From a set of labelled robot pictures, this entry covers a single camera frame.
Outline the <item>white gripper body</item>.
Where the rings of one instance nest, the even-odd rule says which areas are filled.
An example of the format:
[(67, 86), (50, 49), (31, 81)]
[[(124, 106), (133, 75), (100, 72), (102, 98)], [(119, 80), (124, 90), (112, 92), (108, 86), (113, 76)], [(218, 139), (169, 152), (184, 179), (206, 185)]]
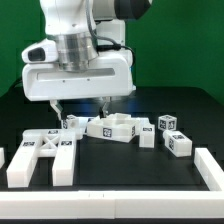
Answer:
[(127, 96), (133, 91), (129, 53), (101, 53), (86, 71), (66, 72), (56, 63), (28, 64), (22, 72), (31, 101)]

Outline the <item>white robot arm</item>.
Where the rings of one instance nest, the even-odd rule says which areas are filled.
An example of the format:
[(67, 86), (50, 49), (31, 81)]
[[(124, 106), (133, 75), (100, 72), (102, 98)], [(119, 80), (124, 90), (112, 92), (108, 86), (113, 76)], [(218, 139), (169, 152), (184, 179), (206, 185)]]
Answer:
[(39, 0), (46, 38), (22, 52), (22, 81), (31, 101), (128, 96), (135, 56), (125, 45), (125, 23), (153, 0)]

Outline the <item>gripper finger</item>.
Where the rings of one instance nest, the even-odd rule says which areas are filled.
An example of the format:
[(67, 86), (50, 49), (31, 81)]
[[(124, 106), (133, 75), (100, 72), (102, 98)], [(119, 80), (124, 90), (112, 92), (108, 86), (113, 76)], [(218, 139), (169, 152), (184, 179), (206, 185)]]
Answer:
[(105, 118), (107, 116), (109, 104), (111, 102), (111, 98), (110, 97), (104, 97), (103, 102), (104, 102), (104, 104), (99, 110), (99, 115), (100, 115), (101, 118)]
[(58, 119), (61, 119), (61, 113), (62, 113), (62, 106), (60, 105), (58, 100), (51, 100), (50, 106), (52, 109), (56, 112)]

